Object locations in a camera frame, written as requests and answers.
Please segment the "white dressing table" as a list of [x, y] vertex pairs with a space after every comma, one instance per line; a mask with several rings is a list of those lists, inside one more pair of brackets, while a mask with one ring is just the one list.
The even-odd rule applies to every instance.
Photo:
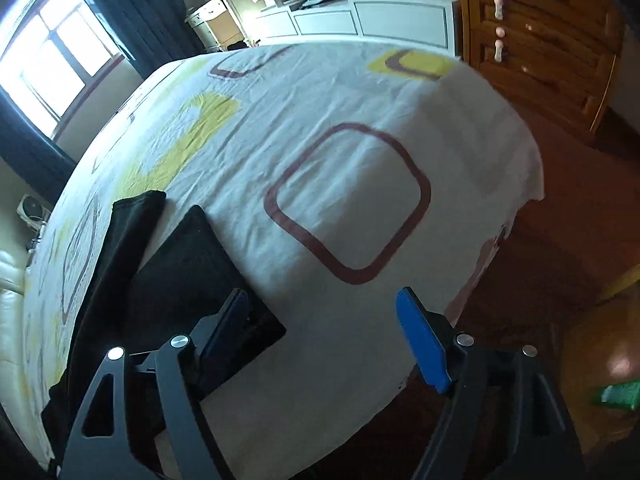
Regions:
[[227, 51], [242, 42], [256, 47], [260, 41], [256, 18], [262, 5], [253, 0], [209, 0], [186, 14], [206, 52]]

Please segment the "bright bedroom window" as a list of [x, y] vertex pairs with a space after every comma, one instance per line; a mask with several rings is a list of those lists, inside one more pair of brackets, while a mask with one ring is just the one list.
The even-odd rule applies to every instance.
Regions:
[[48, 138], [122, 54], [86, 0], [43, 0], [1, 57], [1, 88]]

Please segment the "cream tufted leather headboard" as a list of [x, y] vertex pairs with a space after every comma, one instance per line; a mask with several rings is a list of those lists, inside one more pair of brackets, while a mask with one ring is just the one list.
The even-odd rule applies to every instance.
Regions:
[[1, 361], [23, 364], [24, 270], [1, 252]]

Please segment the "dark blue left curtain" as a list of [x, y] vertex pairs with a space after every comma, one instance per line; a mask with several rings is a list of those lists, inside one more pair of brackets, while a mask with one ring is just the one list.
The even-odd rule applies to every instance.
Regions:
[[54, 205], [76, 168], [1, 90], [1, 157], [42, 198]]

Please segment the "small white fan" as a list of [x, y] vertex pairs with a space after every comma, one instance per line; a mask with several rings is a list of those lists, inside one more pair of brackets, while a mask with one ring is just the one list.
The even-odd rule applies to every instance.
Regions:
[[51, 211], [35, 196], [25, 194], [16, 207], [16, 213], [29, 229], [39, 232], [48, 222]]

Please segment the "dark blue right curtain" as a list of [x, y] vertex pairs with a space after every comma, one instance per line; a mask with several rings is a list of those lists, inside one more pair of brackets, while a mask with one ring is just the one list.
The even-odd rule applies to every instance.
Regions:
[[183, 0], [86, 0], [122, 54], [143, 78], [171, 61], [205, 52], [186, 24]]

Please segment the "dark blue curtain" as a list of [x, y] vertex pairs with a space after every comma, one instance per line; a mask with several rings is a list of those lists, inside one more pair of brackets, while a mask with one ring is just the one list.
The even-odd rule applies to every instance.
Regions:
[[1, 90], [1, 157], [42, 198], [54, 205], [76, 168]]
[[86, 0], [122, 54], [143, 78], [171, 61], [205, 52], [186, 24], [183, 0]]

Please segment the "wooden cabinet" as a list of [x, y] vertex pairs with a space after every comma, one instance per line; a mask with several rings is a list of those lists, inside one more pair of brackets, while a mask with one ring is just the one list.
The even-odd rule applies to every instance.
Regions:
[[461, 0], [465, 62], [503, 96], [589, 143], [625, 22], [613, 0]]

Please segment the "black pants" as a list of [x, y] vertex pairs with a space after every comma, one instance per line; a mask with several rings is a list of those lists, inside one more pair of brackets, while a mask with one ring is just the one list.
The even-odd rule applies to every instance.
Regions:
[[200, 206], [188, 210], [149, 261], [142, 259], [165, 203], [162, 191], [114, 203], [66, 370], [41, 414], [56, 460], [64, 457], [82, 398], [107, 350], [156, 350], [173, 336], [190, 334], [241, 289], [248, 298], [246, 315], [222, 322], [221, 337], [205, 353], [206, 376], [196, 387], [196, 397], [204, 400], [286, 333], [218, 242]]

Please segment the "white tv console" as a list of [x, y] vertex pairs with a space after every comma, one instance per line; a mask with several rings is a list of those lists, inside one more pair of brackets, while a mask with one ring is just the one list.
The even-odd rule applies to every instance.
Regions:
[[370, 41], [462, 55], [460, 0], [253, 0], [250, 19], [260, 44]]

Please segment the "patterned white bed sheet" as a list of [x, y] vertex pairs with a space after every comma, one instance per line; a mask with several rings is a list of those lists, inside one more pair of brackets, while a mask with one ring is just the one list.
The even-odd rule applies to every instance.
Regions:
[[2, 405], [36, 460], [114, 203], [166, 207], [145, 257], [200, 206], [284, 337], [204, 403], [240, 479], [286, 479], [404, 388], [414, 359], [395, 313], [411, 287], [456, 320], [544, 195], [518, 113], [464, 63], [385, 44], [216, 53], [159, 68], [104, 126], [56, 201], [26, 271], [17, 366]]

